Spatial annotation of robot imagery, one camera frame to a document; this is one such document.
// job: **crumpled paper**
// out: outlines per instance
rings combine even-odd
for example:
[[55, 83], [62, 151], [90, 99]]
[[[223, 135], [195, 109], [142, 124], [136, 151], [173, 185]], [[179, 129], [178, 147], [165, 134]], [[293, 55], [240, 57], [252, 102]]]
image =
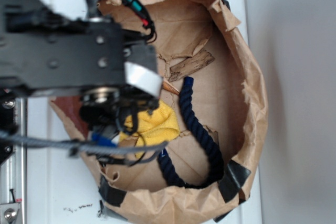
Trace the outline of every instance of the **crumpled paper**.
[[[260, 67], [243, 40], [239, 20], [221, 0], [140, 0], [157, 26], [155, 46], [159, 68], [169, 77], [168, 66], [179, 57], [192, 57], [202, 48], [215, 62], [192, 74], [195, 79], [193, 108], [203, 125], [218, 133], [225, 163], [234, 160], [251, 171], [239, 194], [225, 202], [213, 183], [204, 189], [167, 187], [157, 162], [124, 167], [101, 167], [94, 157], [82, 155], [97, 185], [103, 175], [115, 188], [127, 190], [120, 207], [105, 205], [133, 223], [202, 223], [227, 213], [249, 198], [264, 144], [268, 102]], [[112, 14], [124, 28], [141, 30], [130, 10], [120, 2], [100, 2], [104, 14]], [[182, 80], [173, 83], [178, 89]], [[177, 114], [181, 132], [185, 125], [179, 113], [178, 97], [162, 91], [161, 99]], [[71, 137], [85, 131], [71, 120], [73, 111], [59, 109], [62, 100], [52, 102]], [[192, 135], [183, 134], [169, 143], [167, 151], [176, 172], [188, 183], [201, 184], [207, 176], [207, 157]]]

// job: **yellow cloth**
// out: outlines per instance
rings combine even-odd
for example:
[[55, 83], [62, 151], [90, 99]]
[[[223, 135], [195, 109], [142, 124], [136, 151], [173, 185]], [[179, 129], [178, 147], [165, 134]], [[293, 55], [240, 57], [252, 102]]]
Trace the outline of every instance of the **yellow cloth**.
[[[157, 145], [164, 141], [170, 141], [178, 137], [180, 128], [178, 127], [175, 111], [159, 100], [159, 108], [149, 115], [147, 111], [138, 113], [139, 126], [138, 131], [133, 136], [138, 136], [139, 139], [136, 146]], [[128, 116], [125, 121], [126, 127], [132, 127], [132, 116]], [[128, 137], [124, 133], [120, 133], [119, 141]]]

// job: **red wire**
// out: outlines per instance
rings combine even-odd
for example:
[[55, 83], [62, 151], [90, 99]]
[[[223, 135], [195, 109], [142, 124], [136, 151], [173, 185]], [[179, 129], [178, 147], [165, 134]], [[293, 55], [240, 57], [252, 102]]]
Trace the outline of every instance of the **red wire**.
[[144, 19], [144, 18], [140, 18], [140, 19], [141, 19], [144, 26], [148, 25], [148, 21], [146, 19]]

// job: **navy blue rope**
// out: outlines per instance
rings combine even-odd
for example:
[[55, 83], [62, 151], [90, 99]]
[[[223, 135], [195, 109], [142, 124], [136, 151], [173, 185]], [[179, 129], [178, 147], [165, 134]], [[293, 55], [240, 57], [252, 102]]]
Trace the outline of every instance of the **navy blue rope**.
[[207, 180], [200, 186], [194, 186], [184, 182], [183, 179], [181, 179], [176, 173], [172, 160], [169, 158], [166, 149], [164, 149], [158, 156], [157, 160], [159, 162], [162, 175], [169, 186], [204, 188], [213, 182], [220, 180], [224, 174], [224, 162], [219, 147], [208, 134], [208, 132], [199, 123], [193, 111], [193, 106], [191, 104], [193, 83], [194, 79], [191, 77], [186, 77], [184, 79], [183, 88], [180, 93], [179, 104], [187, 129], [192, 132], [208, 157], [208, 162], [210, 165], [209, 174]]

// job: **paper bag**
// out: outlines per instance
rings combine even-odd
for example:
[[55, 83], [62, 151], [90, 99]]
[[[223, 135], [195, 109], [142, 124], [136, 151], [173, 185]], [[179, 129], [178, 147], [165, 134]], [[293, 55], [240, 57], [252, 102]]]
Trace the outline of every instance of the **paper bag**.
[[[101, 167], [93, 156], [82, 154], [82, 158], [105, 206], [127, 221], [202, 223], [231, 211], [250, 196], [267, 131], [264, 78], [237, 28], [240, 21], [222, 0], [140, 1], [156, 25], [154, 46], [162, 75], [169, 78], [171, 66], [202, 49], [215, 58], [191, 75], [195, 80], [193, 108], [200, 122], [218, 135], [224, 177], [203, 189], [167, 187], [157, 161], [133, 167]], [[123, 28], [145, 32], [138, 18], [120, 4], [119, 0], [101, 1], [99, 8]], [[180, 89], [182, 80], [172, 84]], [[207, 177], [207, 157], [186, 130], [178, 96], [162, 91], [161, 99], [175, 110], [182, 132], [167, 147], [176, 172], [187, 183], [200, 185]], [[69, 135], [84, 140], [87, 129], [78, 116], [79, 99], [58, 98], [51, 106]]]

